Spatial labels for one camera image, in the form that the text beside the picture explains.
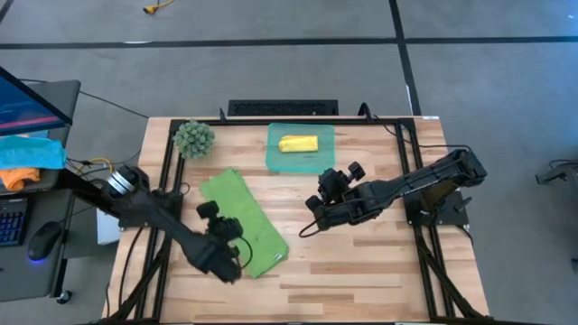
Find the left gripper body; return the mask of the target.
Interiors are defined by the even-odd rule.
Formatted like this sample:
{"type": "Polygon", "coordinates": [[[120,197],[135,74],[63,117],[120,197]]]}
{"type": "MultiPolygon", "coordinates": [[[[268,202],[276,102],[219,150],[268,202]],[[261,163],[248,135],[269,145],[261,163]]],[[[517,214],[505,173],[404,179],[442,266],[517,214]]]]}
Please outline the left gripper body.
{"type": "Polygon", "coordinates": [[[208,232],[226,242],[243,237],[243,228],[237,218],[211,218],[208,223],[208,232]]]}

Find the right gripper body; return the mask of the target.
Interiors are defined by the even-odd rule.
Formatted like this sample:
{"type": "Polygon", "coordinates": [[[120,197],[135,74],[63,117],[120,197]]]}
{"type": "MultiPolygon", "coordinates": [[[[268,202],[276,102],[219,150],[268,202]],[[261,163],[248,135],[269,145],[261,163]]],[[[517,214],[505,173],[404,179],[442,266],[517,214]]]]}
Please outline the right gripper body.
{"type": "Polygon", "coordinates": [[[322,203],[330,204],[339,200],[342,193],[349,188],[350,178],[344,172],[330,168],[319,176],[318,184],[322,203]]]}

